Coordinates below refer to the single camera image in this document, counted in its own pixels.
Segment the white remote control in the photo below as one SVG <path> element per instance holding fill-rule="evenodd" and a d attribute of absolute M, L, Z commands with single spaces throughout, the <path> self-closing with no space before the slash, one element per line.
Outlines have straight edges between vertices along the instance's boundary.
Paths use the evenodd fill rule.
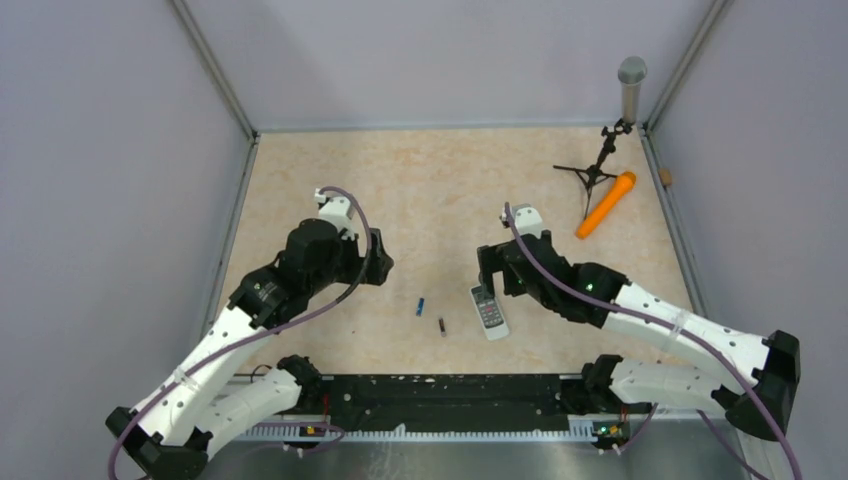
<path fill-rule="evenodd" d="M 510 330 L 497 297 L 482 285 L 471 287 L 469 292 L 486 338 L 496 341 L 507 337 Z"/>

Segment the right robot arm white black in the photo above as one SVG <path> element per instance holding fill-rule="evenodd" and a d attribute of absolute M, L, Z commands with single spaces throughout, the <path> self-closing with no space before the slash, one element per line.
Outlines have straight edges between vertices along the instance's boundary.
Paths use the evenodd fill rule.
<path fill-rule="evenodd" d="M 648 367 L 601 358 L 585 370 L 594 409 L 682 406 L 722 412 L 734 427 L 763 440 L 785 437 L 800 383 L 796 336 L 734 330 L 660 299 L 607 266 L 570 263 L 556 252 L 547 230 L 481 246 L 477 259 L 487 296 L 501 274 L 507 296 L 528 295 L 569 322 L 632 336 L 690 365 Z"/>

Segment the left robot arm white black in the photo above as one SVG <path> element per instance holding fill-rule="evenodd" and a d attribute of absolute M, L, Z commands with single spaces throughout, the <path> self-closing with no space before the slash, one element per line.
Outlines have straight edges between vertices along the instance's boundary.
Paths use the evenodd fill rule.
<path fill-rule="evenodd" d="M 232 440 L 278 411 L 308 413 L 320 386 L 296 367 L 221 397 L 239 367 L 272 336 L 339 306 L 358 287 L 381 286 L 394 266 L 381 231 L 364 227 L 366 249 L 345 221 L 309 218 L 270 263 L 246 274 L 202 340 L 151 394 L 105 421 L 115 440 L 106 463 L 126 454 L 146 479 L 196 479 Z"/>

